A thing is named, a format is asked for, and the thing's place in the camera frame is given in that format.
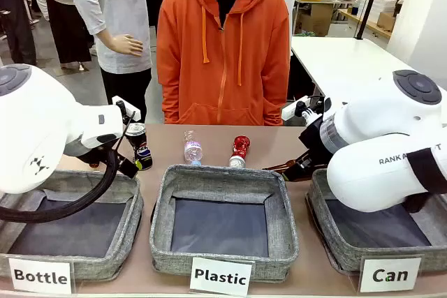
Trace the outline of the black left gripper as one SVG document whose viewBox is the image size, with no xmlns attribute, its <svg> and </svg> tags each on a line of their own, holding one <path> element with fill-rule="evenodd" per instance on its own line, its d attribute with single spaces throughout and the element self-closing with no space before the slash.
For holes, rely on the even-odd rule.
<svg viewBox="0 0 447 298">
<path fill-rule="evenodd" d="M 117 155 L 117 160 L 118 160 L 117 171 L 118 172 L 122 173 L 123 175 L 127 176 L 128 178 L 134 178 L 137 175 L 137 173 L 139 171 L 137 166 L 132 161 L 127 159 L 125 156 L 118 153 L 117 150 L 114 149 L 112 147 L 112 145 L 109 145 L 109 144 L 108 145 L 104 144 L 103 146 L 94 148 L 94 149 L 90 150 L 89 152 L 79 156 L 78 158 L 82 162 L 89 164 L 90 167 L 97 168 L 100 163 L 106 164 L 106 158 L 107 158 L 106 154 L 109 151 L 113 151 Z"/>
</svg>

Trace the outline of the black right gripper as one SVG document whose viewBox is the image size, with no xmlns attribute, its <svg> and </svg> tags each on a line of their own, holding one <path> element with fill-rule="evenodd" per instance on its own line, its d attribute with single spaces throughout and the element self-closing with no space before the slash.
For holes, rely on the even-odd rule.
<svg viewBox="0 0 447 298">
<path fill-rule="evenodd" d="M 332 153 L 325 148 L 320 136 L 322 122 L 322 117 L 319 117 L 308 125 L 298 137 L 301 143 L 307 148 L 306 152 L 298 158 L 300 167 L 306 173 L 312 173 L 316 169 L 325 168 L 332 158 Z"/>
</svg>

